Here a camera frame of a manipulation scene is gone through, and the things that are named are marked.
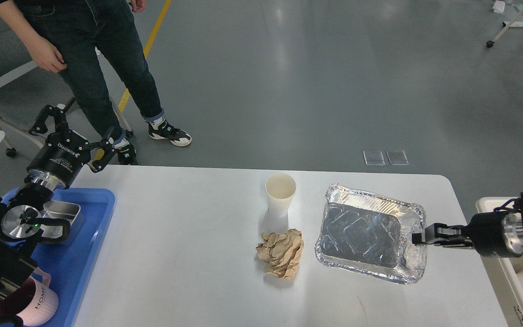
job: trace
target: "robotic arm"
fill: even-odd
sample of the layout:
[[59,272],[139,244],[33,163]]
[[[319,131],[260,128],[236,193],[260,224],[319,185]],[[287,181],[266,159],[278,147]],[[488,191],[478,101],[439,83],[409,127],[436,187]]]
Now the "robotic arm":
[[[110,133],[99,142],[89,143],[87,139],[69,129],[66,111],[62,105],[46,106],[38,115],[31,134],[48,132],[45,124],[54,118],[55,132],[48,134],[44,147],[27,167],[25,185],[5,204],[0,198],[0,298],[15,292],[38,266],[31,254],[38,243],[60,243],[70,233],[70,223],[66,219],[42,217],[40,211],[52,199],[54,190],[70,188],[75,177],[84,165],[93,172],[101,171],[114,156],[114,148],[108,141]],[[103,149],[99,160],[91,161],[91,151]],[[45,238],[45,226],[62,226],[59,238]],[[0,317],[0,324],[14,321],[23,325],[19,317]]]
[[523,255],[523,192],[497,207],[492,213],[478,213],[467,226],[434,223],[422,233],[412,234],[413,244],[456,248],[475,248],[484,257]]

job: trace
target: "mug handle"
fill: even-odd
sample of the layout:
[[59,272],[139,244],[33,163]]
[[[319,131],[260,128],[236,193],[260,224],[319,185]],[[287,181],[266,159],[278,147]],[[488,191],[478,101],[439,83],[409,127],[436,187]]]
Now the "mug handle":
[[36,275],[42,276],[42,284],[45,287],[49,287],[49,284],[52,282],[52,276],[49,273],[42,271],[42,269],[40,269],[39,267],[36,267],[36,269],[34,269],[34,273]]

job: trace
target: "gray floor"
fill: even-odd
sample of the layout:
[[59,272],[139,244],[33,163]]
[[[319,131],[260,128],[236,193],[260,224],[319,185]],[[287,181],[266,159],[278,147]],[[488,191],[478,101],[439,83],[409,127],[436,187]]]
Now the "gray floor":
[[[136,16],[142,40],[163,4]],[[148,62],[168,119],[194,142],[153,141],[130,101],[139,161],[441,174],[469,219],[478,198],[523,191],[523,29],[487,49],[503,21],[492,4],[173,0]],[[106,78],[119,99],[124,86]],[[98,138],[82,117],[70,126]],[[20,154],[0,146],[0,194],[36,153],[7,135]],[[365,149],[403,149],[410,165],[366,166]]]

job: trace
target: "blue tray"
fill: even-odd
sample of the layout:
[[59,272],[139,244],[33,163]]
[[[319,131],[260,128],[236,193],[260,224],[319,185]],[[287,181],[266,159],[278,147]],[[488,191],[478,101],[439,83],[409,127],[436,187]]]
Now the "blue tray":
[[[17,189],[4,195],[4,202],[16,192]],[[56,314],[42,327],[70,327],[78,314],[112,218],[114,194],[103,188],[69,188],[55,190],[53,199],[79,204],[83,224],[69,247],[62,244],[38,244],[31,257],[43,271],[52,275],[49,287],[58,294],[59,299]]]

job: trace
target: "metal container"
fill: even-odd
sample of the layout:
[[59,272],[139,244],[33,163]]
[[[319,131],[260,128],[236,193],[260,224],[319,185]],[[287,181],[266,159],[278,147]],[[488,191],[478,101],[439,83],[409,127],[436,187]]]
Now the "metal container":
[[425,226],[425,210],[383,195],[333,184],[316,258],[337,267],[400,284],[416,283],[427,263],[427,247],[415,246],[412,233]]
[[[58,244],[61,246],[70,246],[84,222],[80,206],[76,203],[53,199],[44,204],[41,214],[44,218],[62,218],[70,222],[70,235],[64,242]],[[42,226],[42,230],[44,230],[42,235],[44,238],[59,238],[62,236],[62,226]]]

